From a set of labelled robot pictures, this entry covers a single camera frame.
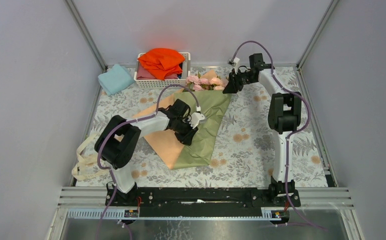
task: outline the patterned mat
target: patterned mat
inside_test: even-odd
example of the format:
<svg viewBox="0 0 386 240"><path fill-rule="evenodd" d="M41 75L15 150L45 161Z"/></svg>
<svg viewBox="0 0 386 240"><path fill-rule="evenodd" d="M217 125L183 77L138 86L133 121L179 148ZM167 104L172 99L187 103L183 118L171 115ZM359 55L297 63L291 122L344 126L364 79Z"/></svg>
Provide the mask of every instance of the patterned mat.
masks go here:
<svg viewBox="0 0 386 240"><path fill-rule="evenodd" d="M227 78L230 67L193 67L193 75L214 69ZM293 67L276 67L277 74L287 88L299 91ZM103 91L94 115L91 133L103 131L114 115L130 118L156 103L160 89L139 89L132 84L122 92L107 96ZM164 97L175 92L170 89ZM259 83L244 86L231 98L216 138L209 166L170 170L156 155L144 138L138 141L128 163L131 175L139 187L267 187L273 172L275 147L267 117L271 98ZM302 124L307 113L302 105ZM93 143L85 154L94 152ZM89 167L89 173L97 172ZM315 144L312 128L296 135L293 145L292 170L297 187L327 187L323 166ZM111 181L109 174L77 181L80 187L102 187Z"/></svg>

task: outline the pink flower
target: pink flower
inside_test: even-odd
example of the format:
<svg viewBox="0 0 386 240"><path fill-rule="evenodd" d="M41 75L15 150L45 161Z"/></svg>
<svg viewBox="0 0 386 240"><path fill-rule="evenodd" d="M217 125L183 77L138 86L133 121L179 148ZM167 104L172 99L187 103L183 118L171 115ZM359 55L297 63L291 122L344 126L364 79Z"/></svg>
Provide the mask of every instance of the pink flower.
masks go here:
<svg viewBox="0 0 386 240"><path fill-rule="evenodd" d="M186 79L185 79L188 83L195 83L195 84L198 84L199 83L199 78L198 76L188 76Z"/></svg>
<svg viewBox="0 0 386 240"><path fill-rule="evenodd" d="M217 78L217 77L213 77L210 81L209 81L210 84L215 84L215 85L218 85L218 86L222 86L224 83L223 81L221 81L221 79Z"/></svg>
<svg viewBox="0 0 386 240"><path fill-rule="evenodd" d="M222 86L225 88L229 84L229 81L227 79L222 79Z"/></svg>
<svg viewBox="0 0 386 240"><path fill-rule="evenodd" d="M200 84L209 84L209 80L207 79L207 78L201 78L201 79L199 79L199 83Z"/></svg>
<svg viewBox="0 0 386 240"><path fill-rule="evenodd" d="M194 86L193 86L193 89L195 90L195 91L203 91L204 89L200 86L200 85L198 85L198 84L195 84Z"/></svg>

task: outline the plastic basket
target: plastic basket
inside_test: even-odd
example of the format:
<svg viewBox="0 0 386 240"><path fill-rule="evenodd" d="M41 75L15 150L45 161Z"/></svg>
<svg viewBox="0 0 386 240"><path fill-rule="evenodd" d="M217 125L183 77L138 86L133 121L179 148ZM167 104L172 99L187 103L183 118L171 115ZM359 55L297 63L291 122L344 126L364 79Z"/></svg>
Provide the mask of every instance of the plastic basket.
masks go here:
<svg viewBox="0 0 386 240"><path fill-rule="evenodd" d="M142 52L138 55L140 58L145 52ZM165 81L159 79L137 79L137 70L139 69L140 63L137 63L137 67L134 72L134 81L137 83L138 87L141 89L163 89L170 84L180 84L186 85L186 78L190 75L190 52L180 52L180 54L184 57L184 61L182 62L182 73L180 79L168 79Z"/></svg>

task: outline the red cloth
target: red cloth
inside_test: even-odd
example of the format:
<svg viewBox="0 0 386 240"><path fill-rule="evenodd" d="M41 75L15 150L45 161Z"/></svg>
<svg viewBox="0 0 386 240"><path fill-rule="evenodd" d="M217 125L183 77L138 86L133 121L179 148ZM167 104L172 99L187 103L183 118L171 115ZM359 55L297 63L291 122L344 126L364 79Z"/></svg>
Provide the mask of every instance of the red cloth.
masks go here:
<svg viewBox="0 0 386 240"><path fill-rule="evenodd" d="M160 80L171 74L181 74L183 70L179 64L184 60L183 55L168 48L154 48L138 58L141 66Z"/></svg>
<svg viewBox="0 0 386 240"><path fill-rule="evenodd" d="M148 79L156 79L150 72L148 72L141 64L138 65L137 69L137 79L138 80L148 80ZM179 79L177 74L166 75L165 79Z"/></svg>

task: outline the gray wall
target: gray wall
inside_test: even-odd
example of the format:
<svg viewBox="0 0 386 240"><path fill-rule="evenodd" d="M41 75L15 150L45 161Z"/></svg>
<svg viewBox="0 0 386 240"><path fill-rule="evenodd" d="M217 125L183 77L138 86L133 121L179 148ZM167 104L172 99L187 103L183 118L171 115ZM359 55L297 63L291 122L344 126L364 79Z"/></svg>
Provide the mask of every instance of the gray wall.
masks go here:
<svg viewBox="0 0 386 240"><path fill-rule="evenodd" d="M330 0L75 0L107 64L135 63L152 48L225 64L242 42L261 42L276 63L296 63ZM239 52L249 63L259 46Z"/></svg>
<svg viewBox="0 0 386 240"><path fill-rule="evenodd" d="M44 239L99 73L63 0L0 1L0 239Z"/></svg>
<svg viewBox="0 0 386 240"><path fill-rule="evenodd" d="M340 1L303 72L364 235L386 239L386 1Z"/></svg>

